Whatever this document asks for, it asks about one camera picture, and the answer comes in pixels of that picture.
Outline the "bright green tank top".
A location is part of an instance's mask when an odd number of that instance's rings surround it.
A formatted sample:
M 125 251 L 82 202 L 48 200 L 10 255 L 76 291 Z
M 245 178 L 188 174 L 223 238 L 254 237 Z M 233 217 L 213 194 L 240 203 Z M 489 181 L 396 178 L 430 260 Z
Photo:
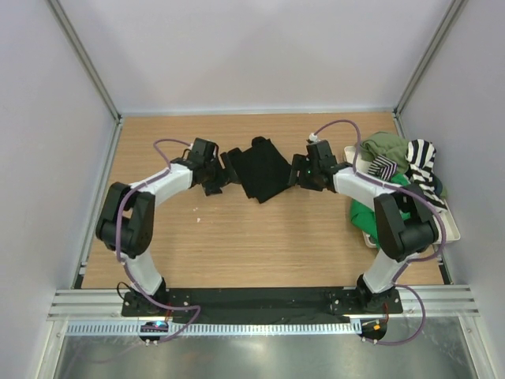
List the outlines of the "bright green tank top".
M 410 184 L 410 181 L 404 174 L 396 174 L 391 177 L 390 183 L 407 186 Z M 408 212 L 400 212 L 400 214 L 403 220 L 408 220 L 410 218 L 410 214 Z M 355 227 L 374 238 L 376 245 L 379 245 L 376 228 L 376 216 L 373 210 L 356 200 L 352 200 L 350 203 L 350 222 Z

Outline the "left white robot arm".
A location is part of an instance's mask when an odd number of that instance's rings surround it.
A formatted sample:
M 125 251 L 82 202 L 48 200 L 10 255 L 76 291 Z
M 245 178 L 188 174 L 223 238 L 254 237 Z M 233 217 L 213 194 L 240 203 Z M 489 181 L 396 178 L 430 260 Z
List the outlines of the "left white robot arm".
M 219 160 L 219 146 L 197 138 L 182 142 L 182 156 L 168 159 L 159 148 L 166 166 L 156 174 L 138 182 L 113 183 L 95 227 L 95 236 L 115 253 L 140 297 L 140 307 L 149 315 L 160 315 L 167 306 L 166 283 L 157 271 L 150 252 L 154 234 L 155 210 L 173 196 L 200 185 L 207 196 L 220 194 L 230 182 L 229 172 Z

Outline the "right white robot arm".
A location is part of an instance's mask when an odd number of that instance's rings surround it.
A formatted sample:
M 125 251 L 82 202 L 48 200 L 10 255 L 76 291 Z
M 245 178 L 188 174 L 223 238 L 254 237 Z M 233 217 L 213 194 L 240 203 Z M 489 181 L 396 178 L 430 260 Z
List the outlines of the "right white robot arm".
M 372 313 L 391 296 L 409 262 L 439 238 L 436 213 L 419 186 L 394 186 L 360 172 L 353 163 L 340 163 L 326 140 L 310 142 L 306 150 L 293 156 L 289 186 L 346 195 L 375 214 L 380 249 L 355 289 L 358 308 Z

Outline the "white plastic tray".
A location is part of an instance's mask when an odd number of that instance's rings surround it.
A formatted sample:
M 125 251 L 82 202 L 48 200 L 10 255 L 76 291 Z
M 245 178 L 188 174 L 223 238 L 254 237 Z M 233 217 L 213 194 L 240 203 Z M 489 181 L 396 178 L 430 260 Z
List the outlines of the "white plastic tray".
M 344 148 L 345 161 L 348 163 L 352 163 L 354 161 L 355 152 L 356 152 L 356 149 L 354 146 L 346 146 Z M 367 174 L 370 164 L 371 164 L 370 162 L 365 161 L 361 158 L 361 154 L 358 155 L 357 169 L 359 171 L 362 171 L 363 173 Z M 445 205 L 447 207 L 447 211 L 440 213 L 440 218 L 443 221 L 443 225 L 445 226 L 445 230 L 446 230 L 446 235 L 447 235 L 446 236 L 446 243 L 450 243 L 450 242 L 458 241 L 461 238 L 461 234 L 456 226 L 454 217 L 452 216 L 452 214 L 449 210 L 447 202 L 445 202 Z M 440 227 L 438 227 L 438 228 L 439 228 L 439 238 L 436 241 L 436 244 L 439 244 L 441 241 L 441 230 L 440 230 Z M 365 245 L 369 248 L 376 248 L 376 241 L 374 240 L 374 238 L 372 238 L 370 235 L 366 234 L 363 231 L 361 231 L 361 232 L 362 232 L 364 240 L 365 240 Z

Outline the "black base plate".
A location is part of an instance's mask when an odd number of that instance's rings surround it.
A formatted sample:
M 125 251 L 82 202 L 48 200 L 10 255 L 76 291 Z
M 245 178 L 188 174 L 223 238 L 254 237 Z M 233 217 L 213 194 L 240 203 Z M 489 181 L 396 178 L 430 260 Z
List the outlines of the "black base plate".
M 403 311 L 395 289 L 366 304 L 352 287 L 172 288 L 165 303 L 199 306 L 196 323 L 211 325 L 333 324 L 354 315 Z

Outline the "aluminium front rail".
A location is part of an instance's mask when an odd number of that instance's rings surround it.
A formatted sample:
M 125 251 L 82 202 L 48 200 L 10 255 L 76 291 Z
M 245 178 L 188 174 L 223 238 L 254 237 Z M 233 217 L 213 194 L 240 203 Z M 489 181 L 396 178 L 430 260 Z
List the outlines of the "aluminium front rail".
M 466 285 L 414 286 L 428 317 L 478 317 L 480 312 Z M 122 300 L 114 289 L 58 290 L 47 320 L 108 320 L 120 317 Z

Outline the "right aluminium frame post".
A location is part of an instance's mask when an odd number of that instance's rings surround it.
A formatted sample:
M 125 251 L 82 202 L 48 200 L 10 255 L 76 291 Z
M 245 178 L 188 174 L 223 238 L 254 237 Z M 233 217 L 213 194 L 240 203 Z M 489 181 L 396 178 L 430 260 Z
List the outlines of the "right aluminium frame post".
M 420 61 L 410 76 L 410 79 L 408 80 L 407 85 L 393 110 L 395 119 L 399 120 L 401 118 L 402 112 L 406 109 L 406 106 L 415 93 L 417 86 L 421 83 L 422 78 L 427 73 L 429 66 L 434 61 L 436 55 L 443 46 L 445 39 L 448 37 L 451 29 L 455 25 L 467 3 L 467 0 L 450 1 L 447 10 L 444 12 L 441 21 L 438 23 L 428 46 L 425 48 Z

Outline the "aluminium frame post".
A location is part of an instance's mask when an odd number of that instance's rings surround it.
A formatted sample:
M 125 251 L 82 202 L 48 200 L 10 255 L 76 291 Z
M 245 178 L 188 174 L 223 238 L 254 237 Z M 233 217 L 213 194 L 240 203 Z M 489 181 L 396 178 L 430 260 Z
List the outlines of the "aluminium frame post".
M 443 46 L 445 39 L 448 37 L 451 29 L 455 25 L 467 3 L 467 0 L 450 1 L 447 10 L 444 12 L 441 21 L 438 23 L 428 46 L 425 48 L 420 61 L 410 76 L 410 79 L 408 80 L 407 85 L 393 110 L 395 119 L 399 120 L 401 118 L 402 112 L 406 109 L 406 106 L 415 93 L 417 86 L 421 83 L 422 78 L 427 73 L 429 66 L 434 61 L 436 55 Z
M 77 30 L 74 28 L 72 21 L 69 19 L 66 11 L 64 10 L 59 0 L 47 0 L 46 4 L 49 10 L 53 13 L 56 22 L 61 28 L 64 36 L 69 41 L 77 59 L 84 68 L 85 73 L 88 75 L 89 80 L 93 84 L 100 99 L 103 101 L 105 107 L 109 111 L 115 123 L 122 120 L 122 116 L 114 104 L 110 93 L 107 91 L 102 78 L 100 77 L 95 65 L 93 64 L 84 44 L 78 36 Z

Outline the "left aluminium frame post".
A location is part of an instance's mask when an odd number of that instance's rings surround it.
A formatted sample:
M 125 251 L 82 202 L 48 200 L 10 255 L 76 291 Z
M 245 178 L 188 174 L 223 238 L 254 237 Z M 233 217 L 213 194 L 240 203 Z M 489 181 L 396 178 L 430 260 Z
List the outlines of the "left aluminium frame post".
M 110 93 L 107 91 L 102 78 L 100 77 L 95 65 L 93 64 L 84 44 L 78 36 L 77 30 L 74 28 L 72 21 L 69 19 L 66 11 L 64 10 L 59 0 L 47 0 L 46 4 L 49 10 L 53 13 L 56 22 L 61 28 L 64 36 L 69 41 L 77 59 L 84 68 L 85 73 L 88 75 L 89 80 L 93 84 L 100 99 L 103 101 L 105 107 L 109 111 L 115 123 L 122 120 L 122 116 L 114 104 Z

